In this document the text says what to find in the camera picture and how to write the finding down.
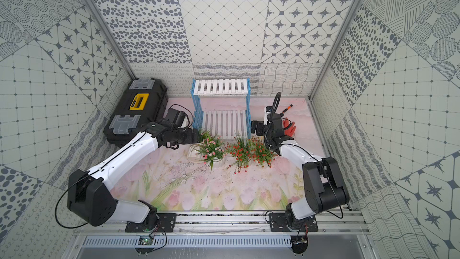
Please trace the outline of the red flower pot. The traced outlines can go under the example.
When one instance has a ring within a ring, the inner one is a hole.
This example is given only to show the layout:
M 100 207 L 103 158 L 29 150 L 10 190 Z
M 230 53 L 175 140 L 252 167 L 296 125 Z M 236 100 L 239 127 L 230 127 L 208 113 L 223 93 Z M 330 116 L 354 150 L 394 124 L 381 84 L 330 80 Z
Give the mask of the red flower pot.
M 261 167 L 272 167 L 272 162 L 277 157 L 277 154 L 269 150 L 259 137 L 252 137 L 249 141 L 250 152 L 253 160 Z
M 247 172 L 249 164 L 254 160 L 252 151 L 251 140 L 241 136 L 235 137 L 234 142 L 226 145 L 226 153 L 235 159 L 235 162 L 231 164 L 236 168 L 235 173 Z

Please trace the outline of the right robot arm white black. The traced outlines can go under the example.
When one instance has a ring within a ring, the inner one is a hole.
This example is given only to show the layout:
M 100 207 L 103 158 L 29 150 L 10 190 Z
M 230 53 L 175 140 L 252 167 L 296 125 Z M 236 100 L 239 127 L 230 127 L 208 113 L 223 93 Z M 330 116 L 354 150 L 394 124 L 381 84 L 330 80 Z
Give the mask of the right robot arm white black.
M 295 164 L 303 173 L 304 197 L 286 206 L 286 224 L 299 230 L 316 214 L 341 208 L 350 201 L 339 164 L 333 157 L 322 158 L 301 147 L 285 134 L 279 114 L 267 115 L 265 121 L 252 121 L 252 134 L 264 137 L 263 146 Z

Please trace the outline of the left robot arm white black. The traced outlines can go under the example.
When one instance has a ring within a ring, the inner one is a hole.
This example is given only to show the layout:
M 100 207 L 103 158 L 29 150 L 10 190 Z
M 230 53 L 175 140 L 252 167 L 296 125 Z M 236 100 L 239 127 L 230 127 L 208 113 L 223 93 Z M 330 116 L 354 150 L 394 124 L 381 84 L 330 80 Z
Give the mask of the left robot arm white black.
M 180 145 L 198 143 L 199 135 L 199 130 L 192 127 L 148 123 L 112 156 L 87 171 L 78 169 L 69 176 L 68 189 L 64 192 L 68 210 L 93 227 L 124 221 L 138 224 L 146 231 L 156 229 L 156 207 L 142 200 L 116 199 L 110 191 L 148 154 L 163 146 L 178 149 Z

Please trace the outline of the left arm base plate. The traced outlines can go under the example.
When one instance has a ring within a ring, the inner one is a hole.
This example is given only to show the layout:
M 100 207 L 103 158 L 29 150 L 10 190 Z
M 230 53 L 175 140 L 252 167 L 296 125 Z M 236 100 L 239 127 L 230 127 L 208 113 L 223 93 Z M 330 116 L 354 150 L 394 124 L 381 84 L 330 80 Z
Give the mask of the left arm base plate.
M 177 214 L 176 213 L 156 213 L 154 215 L 148 215 L 142 223 L 127 222 L 125 232 L 126 233 L 151 233 L 156 229 L 165 231 L 166 233 L 172 233 L 176 225 Z

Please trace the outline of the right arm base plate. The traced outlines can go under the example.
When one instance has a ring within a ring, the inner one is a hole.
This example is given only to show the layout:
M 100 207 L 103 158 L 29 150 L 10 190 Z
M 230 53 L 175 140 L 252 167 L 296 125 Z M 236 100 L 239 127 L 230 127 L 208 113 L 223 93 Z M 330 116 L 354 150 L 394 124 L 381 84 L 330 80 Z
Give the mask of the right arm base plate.
M 293 215 L 287 215 L 286 213 L 268 212 L 265 215 L 265 219 L 270 225 L 271 232 L 319 231 L 314 215 L 304 219 L 296 219 Z

